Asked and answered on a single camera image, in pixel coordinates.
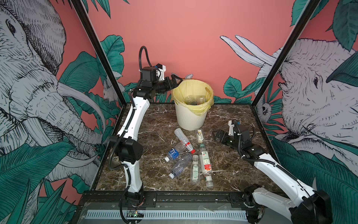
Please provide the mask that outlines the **clear bottle white cap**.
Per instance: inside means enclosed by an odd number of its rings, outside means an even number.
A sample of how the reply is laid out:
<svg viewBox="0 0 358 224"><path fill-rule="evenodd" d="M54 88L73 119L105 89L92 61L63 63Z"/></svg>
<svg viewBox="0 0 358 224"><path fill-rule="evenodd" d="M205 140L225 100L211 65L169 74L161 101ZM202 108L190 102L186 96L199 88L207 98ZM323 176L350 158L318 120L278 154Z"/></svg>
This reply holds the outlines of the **clear bottle white cap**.
<svg viewBox="0 0 358 224"><path fill-rule="evenodd" d="M178 162L174 165L174 167L171 169L171 172L169 173L169 177L171 179L174 179L175 177L178 177L184 169L188 166L189 162L192 160L192 154L186 154L183 157L181 157Z"/></svg>

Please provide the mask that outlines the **black right frame post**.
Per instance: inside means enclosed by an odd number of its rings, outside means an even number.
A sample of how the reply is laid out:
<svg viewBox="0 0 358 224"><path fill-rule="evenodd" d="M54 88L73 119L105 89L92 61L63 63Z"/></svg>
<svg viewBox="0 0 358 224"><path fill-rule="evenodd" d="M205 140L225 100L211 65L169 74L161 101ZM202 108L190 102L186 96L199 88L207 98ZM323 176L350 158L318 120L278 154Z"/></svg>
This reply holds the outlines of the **black right frame post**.
<svg viewBox="0 0 358 224"><path fill-rule="evenodd" d="M278 56L278 59L275 61L274 65L270 69L270 71L269 71L269 73L268 73L263 85L261 86L261 88L260 88L259 92L257 93L255 99L251 103L251 107L256 107L257 106L259 100L261 99L261 97L265 93L265 91L268 88L268 86L271 84L271 82L274 79L275 75L278 73L278 70L279 70L280 66L285 61L285 59L286 59L287 55L289 54L289 52L291 51L293 45L295 44L295 42L297 41L297 39L299 38L299 36L303 32L303 30L305 29L307 23L309 22L311 16L315 12L315 10L318 7L319 3L320 3L320 0L311 0L311 1L308 1L306 3L301 15L298 18L298 21L295 24L294 29L292 30L288 40L286 41L285 45L283 46L282 51Z"/></svg>

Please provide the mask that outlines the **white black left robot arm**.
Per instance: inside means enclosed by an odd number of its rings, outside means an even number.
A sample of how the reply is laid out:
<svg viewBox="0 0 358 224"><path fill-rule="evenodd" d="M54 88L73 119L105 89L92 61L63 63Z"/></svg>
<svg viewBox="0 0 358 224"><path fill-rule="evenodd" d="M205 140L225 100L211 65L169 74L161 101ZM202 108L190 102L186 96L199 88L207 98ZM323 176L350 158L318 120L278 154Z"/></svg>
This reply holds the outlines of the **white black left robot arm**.
<svg viewBox="0 0 358 224"><path fill-rule="evenodd" d="M128 93L131 107L118 134L111 136L112 152L108 160L109 170L125 169L126 187L122 194L134 207L145 201L143 182L140 178L139 161L144 147L138 143L138 134L150 100L158 93L165 93L178 87L183 81L176 74L158 78L156 81L140 79L137 86Z"/></svg>

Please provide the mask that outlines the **clear bottle blue cap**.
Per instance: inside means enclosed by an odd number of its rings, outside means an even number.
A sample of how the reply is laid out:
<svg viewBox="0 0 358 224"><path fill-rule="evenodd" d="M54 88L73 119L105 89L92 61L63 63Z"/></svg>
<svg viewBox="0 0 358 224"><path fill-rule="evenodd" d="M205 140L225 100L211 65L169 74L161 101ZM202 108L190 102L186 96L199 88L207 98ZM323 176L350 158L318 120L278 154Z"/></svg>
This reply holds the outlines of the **clear bottle blue cap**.
<svg viewBox="0 0 358 224"><path fill-rule="evenodd" d="M179 156L185 151L186 151L185 144L183 144L183 142L179 142L169 150L167 156L164 159L166 162L174 161L178 159Z"/></svg>

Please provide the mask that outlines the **white ribbed waste bin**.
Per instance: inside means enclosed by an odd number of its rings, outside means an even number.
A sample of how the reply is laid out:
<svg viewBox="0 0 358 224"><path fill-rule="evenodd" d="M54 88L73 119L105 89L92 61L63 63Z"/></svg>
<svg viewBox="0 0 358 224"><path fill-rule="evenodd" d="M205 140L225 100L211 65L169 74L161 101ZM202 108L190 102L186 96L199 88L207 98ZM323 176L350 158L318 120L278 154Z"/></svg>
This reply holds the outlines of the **white ribbed waste bin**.
<svg viewBox="0 0 358 224"><path fill-rule="evenodd" d="M193 131L203 126L207 113L202 116L197 116L186 109L184 106L176 105L176 116L179 126L182 129Z"/></svg>

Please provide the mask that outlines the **black left frame post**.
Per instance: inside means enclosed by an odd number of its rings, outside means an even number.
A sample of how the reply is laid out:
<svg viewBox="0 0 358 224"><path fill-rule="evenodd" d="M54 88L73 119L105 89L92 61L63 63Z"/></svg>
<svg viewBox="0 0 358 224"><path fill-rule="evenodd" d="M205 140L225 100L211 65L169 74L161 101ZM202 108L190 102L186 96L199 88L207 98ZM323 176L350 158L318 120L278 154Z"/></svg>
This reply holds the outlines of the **black left frame post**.
<svg viewBox="0 0 358 224"><path fill-rule="evenodd" d="M108 78L117 94L117 97L118 97L118 100L119 100L121 106L126 107L127 103L125 101L125 98L118 86L118 82L115 79L113 70L112 70L110 63L107 59L107 56L102 48L102 45L98 39L98 36L95 33L95 30L91 24L88 14L85 11L83 2L79 1L79 0L71 0L71 3L73 5L80 21L81 21L81 23L82 23L82 26L84 27L84 29L86 31L86 34L87 34L95 52L96 52L96 55L98 56L102 66L103 66L103 69L104 69L106 75L108 76Z"/></svg>

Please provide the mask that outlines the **small clear bottle bird label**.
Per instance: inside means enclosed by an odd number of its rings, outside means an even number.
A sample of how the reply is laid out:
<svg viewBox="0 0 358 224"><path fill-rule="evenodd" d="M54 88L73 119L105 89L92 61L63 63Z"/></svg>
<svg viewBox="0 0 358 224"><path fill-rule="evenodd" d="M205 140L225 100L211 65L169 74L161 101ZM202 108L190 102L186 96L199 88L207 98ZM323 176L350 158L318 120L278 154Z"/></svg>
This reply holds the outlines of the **small clear bottle bird label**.
<svg viewBox="0 0 358 224"><path fill-rule="evenodd" d="M202 144L205 140L203 131L201 129L196 130L196 135L197 135L197 142L199 144Z"/></svg>

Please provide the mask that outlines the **white bottle red band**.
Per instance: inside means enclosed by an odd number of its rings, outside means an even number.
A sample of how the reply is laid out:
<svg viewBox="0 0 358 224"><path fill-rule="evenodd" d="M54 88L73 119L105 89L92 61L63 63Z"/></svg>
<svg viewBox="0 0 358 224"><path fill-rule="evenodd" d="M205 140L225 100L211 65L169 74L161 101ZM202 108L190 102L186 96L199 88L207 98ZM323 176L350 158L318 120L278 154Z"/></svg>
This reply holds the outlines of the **white bottle red band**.
<svg viewBox="0 0 358 224"><path fill-rule="evenodd" d="M193 148L191 142L189 141L187 136L183 133L181 128L175 129L174 134L179 138L179 140L182 142L182 144L184 145L184 147L188 152L190 152L191 154L194 154L196 152L196 150Z"/></svg>

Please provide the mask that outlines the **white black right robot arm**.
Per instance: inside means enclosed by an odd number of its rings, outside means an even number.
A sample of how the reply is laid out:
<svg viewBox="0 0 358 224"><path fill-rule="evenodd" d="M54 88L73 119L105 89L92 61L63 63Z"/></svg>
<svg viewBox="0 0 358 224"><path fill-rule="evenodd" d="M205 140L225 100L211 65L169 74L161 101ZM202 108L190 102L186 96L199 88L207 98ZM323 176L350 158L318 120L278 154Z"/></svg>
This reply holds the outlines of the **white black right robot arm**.
<svg viewBox="0 0 358 224"><path fill-rule="evenodd" d="M282 167L260 145L253 144L243 131L213 131L216 142L238 151L239 156L262 171L287 197L282 197L263 187L254 185L246 189L246 205L262 205L286 217L294 224L333 223L330 196L315 190Z"/></svg>

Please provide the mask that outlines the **yellow plastic bin liner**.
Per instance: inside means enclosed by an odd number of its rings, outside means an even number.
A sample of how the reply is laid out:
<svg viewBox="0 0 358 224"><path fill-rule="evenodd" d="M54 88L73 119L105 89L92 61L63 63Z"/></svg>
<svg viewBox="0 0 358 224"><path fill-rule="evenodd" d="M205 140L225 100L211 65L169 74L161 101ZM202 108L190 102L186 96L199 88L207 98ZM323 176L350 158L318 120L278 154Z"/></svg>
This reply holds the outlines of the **yellow plastic bin liner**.
<svg viewBox="0 0 358 224"><path fill-rule="evenodd" d="M208 101L202 105L186 105L184 98L190 95L195 97L206 96ZM196 79L183 80L177 88L172 90L172 100L174 100L176 105L184 106L197 116L202 116L204 113L207 113L211 106L214 105L211 86Z"/></svg>

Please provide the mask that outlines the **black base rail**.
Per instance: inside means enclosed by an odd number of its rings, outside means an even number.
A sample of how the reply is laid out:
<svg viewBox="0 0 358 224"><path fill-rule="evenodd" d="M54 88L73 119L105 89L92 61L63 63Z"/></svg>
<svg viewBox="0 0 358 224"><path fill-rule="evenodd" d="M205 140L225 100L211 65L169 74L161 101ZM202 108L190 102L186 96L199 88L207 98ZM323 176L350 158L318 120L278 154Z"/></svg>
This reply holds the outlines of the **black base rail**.
<svg viewBox="0 0 358 224"><path fill-rule="evenodd" d="M242 210L264 209L263 205L244 204L244 193L241 191L145 191L144 204L140 208L153 208L160 203L228 203L231 208Z"/></svg>

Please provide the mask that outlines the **tall bottle red green label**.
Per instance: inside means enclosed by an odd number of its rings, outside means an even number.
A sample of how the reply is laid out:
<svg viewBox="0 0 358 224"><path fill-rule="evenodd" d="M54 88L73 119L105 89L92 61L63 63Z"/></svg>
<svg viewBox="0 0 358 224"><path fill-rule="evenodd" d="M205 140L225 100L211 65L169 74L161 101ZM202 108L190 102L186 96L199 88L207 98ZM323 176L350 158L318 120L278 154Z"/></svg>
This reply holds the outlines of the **tall bottle red green label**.
<svg viewBox="0 0 358 224"><path fill-rule="evenodd" d="M204 143L200 144L199 160L200 160L200 170L205 179L206 187L213 188L212 166L211 166L211 161L209 158L207 148Z"/></svg>

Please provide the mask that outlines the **black frame post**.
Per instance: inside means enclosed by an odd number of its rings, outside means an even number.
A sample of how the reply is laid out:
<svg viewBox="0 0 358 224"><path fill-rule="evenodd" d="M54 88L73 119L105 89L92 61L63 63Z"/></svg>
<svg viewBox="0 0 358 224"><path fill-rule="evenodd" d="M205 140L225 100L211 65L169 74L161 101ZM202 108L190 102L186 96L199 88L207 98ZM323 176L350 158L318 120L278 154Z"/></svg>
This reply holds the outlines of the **black frame post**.
<svg viewBox="0 0 358 224"><path fill-rule="evenodd" d="M278 56L278 59L275 61L274 65L270 69L270 71L269 71L269 73L268 73L263 85L261 86L261 88L260 88L259 92L257 93L255 99L251 103L251 107L256 107L257 106L259 100L261 99L261 97L265 93L265 91L268 88L268 86L271 84L271 82L274 79L275 75L278 73L278 70L279 70L280 66L285 61L285 59L286 59L287 55L289 54L289 52L291 51L293 45L295 44L295 42L297 41L297 39L299 38L299 36L303 32L303 30L305 29L307 23L309 22L311 16L315 12L315 10L318 7L319 3L320 3L320 0L311 0L311 1L308 1L306 3L301 15L298 18L298 21L295 24L294 29L292 30L288 40L286 41L285 45L283 46L282 51Z"/></svg>
<svg viewBox="0 0 358 224"><path fill-rule="evenodd" d="M117 94L117 97L118 97L118 100L119 100L121 106L126 107L127 103L125 101L125 98L118 86L118 82L115 79L113 70L112 70L110 63L107 59L107 56L102 48L102 45L98 39L98 36L95 33L95 30L91 24L88 14L85 11L83 2L79 1L79 0L71 0L71 3L73 5L80 21L81 21L81 23L82 23L82 26L84 27L84 29L86 31L86 34L87 34L95 52L96 52L96 55L98 56L102 66L103 66L103 69L104 69L106 75L108 76L108 78Z"/></svg>

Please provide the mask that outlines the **clear bottle green label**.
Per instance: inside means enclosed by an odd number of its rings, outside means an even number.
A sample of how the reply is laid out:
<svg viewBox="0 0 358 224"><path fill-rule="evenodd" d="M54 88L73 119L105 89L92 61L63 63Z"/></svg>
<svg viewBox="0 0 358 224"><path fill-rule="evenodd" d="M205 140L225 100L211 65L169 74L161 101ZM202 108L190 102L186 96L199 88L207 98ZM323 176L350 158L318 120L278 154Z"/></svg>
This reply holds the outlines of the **clear bottle green label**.
<svg viewBox="0 0 358 224"><path fill-rule="evenodd" d="M190 181L193 184L199 184L200 182L200 165L199 165L199 156L192 156L192 166L191 166L191 179Z"/></svg>

